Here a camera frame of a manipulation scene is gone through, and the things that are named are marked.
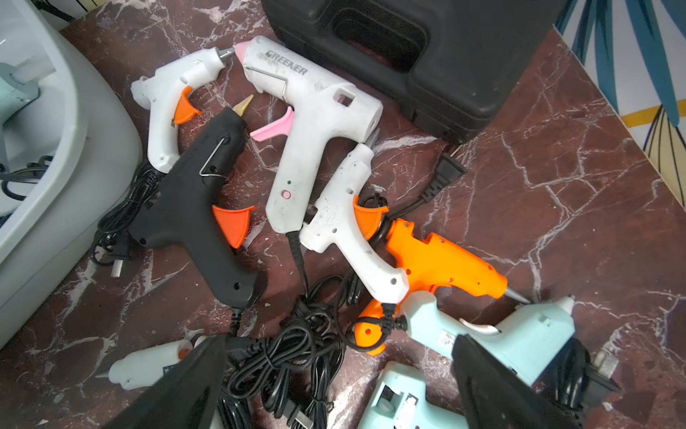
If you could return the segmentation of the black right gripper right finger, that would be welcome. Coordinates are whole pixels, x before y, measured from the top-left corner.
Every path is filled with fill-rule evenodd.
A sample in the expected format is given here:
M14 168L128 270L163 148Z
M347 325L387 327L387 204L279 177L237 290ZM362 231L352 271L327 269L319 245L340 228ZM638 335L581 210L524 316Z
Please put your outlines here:
M470 428L575 427L472 337L457 336L452 357L462 410Z

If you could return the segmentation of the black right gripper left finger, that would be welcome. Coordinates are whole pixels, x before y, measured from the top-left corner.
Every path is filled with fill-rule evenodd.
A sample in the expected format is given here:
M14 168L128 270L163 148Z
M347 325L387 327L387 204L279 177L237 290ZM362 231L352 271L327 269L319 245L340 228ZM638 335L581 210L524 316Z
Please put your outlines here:
M106 428L223 428L218 410L225 339L207 337Z

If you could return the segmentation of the mint green glue gun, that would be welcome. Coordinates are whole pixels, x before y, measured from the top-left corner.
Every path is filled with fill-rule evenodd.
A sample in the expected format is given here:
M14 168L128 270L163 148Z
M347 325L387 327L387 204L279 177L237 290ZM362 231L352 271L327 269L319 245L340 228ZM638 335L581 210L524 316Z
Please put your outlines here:
M12 65L1 63L1 128L21 109L38 99L55 72L46 55L34 55Z

